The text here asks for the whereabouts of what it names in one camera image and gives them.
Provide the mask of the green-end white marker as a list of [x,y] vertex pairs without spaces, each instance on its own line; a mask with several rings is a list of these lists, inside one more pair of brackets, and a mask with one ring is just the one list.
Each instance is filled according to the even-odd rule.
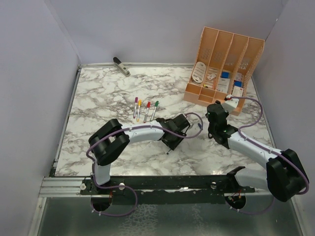
[[153,113],[152,113],[152,115],[151,115],[151,119],[150,119],[150,121],[153,121],[153,120],[154,120],[154,117],[155,117],[156,111],[157,111],[157,107],[155,107],[155,106],[154,106],[154,110],[153,110]]

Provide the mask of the red-end white marker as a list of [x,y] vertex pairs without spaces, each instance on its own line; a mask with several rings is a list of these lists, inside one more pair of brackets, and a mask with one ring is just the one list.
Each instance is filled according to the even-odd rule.
[[143,121],[144,123],[147,122],[147,117],[148,117],[149,109],[150,109],[150,108],[147,108],[147,107],[146,107],[146,111],[145,111],[145,115],[144,115],[144,121]]

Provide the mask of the yellow-end white marker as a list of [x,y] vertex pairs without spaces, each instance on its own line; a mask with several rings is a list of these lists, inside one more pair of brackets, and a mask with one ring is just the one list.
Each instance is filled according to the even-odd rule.
[[139,122],[140,119],[140,109],[141,109],[141,105],[137,106],[137,116],[136,116],[136,121]]

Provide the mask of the purple-end white marker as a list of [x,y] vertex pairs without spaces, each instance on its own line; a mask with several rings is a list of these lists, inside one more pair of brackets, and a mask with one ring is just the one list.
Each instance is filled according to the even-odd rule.
[[133,118],[136,118],[138,102],[134,102]]

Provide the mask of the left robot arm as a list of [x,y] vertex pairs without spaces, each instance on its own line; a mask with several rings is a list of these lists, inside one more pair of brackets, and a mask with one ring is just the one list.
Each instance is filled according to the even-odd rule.
[[170,150],[182,142],[190,123],[183,114],[175,118],[157,118],[142,125],[122,125],[114,118],[89,138],[95,157],[92,189],[103,194],[108,190],[111,163],[118,159],[127,145],[142,141],[162,141]]

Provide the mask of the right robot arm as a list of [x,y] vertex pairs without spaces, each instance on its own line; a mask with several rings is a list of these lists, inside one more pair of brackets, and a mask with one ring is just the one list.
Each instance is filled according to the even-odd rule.
[[307,193],[309,180],[295,151],[282,151],[255,141],[238,128],[229,125],[227,116],[228,112],[221,104],[214,103],[207,107],[209,138],[227,149],[249,157],[263,167],[262,171],[238,167],[229,172],[226,180],[229,191],[238,192],[243,187],[264,189],[281,202]]

